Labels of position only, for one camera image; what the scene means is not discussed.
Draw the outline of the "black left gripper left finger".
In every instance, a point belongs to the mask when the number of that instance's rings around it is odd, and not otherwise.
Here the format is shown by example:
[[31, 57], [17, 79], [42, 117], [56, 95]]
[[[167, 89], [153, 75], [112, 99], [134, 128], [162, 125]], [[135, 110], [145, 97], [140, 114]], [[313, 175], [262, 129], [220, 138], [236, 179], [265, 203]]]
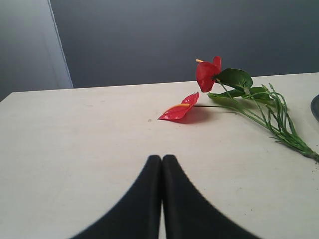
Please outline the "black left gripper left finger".
[[104, 216], [75, 239], [157, 239], [161, 215], [161, 158], [148, 157], [139, 176]]

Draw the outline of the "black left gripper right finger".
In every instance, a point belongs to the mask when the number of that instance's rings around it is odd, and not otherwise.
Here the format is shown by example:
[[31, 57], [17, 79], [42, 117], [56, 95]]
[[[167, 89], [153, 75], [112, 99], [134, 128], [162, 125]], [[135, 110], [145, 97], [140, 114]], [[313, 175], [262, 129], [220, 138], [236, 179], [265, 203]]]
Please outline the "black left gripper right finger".
[[189, 180], [177, 158], [162, 159], [163, 212], [168, 239], [257, 239], [211, 205]]

